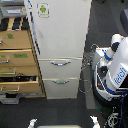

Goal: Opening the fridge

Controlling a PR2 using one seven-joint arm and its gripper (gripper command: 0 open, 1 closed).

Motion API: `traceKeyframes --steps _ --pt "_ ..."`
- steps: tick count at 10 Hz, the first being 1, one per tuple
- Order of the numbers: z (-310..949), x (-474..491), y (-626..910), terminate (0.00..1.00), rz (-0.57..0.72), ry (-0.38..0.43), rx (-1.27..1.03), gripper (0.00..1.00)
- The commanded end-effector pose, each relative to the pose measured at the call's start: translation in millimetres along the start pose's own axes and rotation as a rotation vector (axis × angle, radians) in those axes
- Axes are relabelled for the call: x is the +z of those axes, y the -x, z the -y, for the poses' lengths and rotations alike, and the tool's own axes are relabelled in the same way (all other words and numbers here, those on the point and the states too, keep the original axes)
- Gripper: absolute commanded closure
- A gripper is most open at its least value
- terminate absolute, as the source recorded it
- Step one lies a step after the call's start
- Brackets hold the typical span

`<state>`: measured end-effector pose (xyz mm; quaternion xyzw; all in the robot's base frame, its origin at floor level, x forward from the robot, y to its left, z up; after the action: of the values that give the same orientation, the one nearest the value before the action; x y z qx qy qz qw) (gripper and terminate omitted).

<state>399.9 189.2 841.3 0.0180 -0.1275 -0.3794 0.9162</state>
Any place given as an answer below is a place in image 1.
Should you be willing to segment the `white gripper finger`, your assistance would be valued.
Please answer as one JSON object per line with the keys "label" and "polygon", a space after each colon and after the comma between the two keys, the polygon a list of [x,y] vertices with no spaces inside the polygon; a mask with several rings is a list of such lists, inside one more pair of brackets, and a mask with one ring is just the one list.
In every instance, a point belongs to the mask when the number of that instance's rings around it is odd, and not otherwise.
{"label": "white gripper finger", "polygon": [[28,128],[34,128],[35,123],[37,122],[37,119],[31,119],[29,122]]}
{"label": "white gripper finger", "polygon": [[96,117],[96,116],[90,116],[90,118],[92,119],[92,121],[93,121],[93,128],[101,128],[100,127],[100,124],[99,124],[99,122],[98,122],[98,118]]}

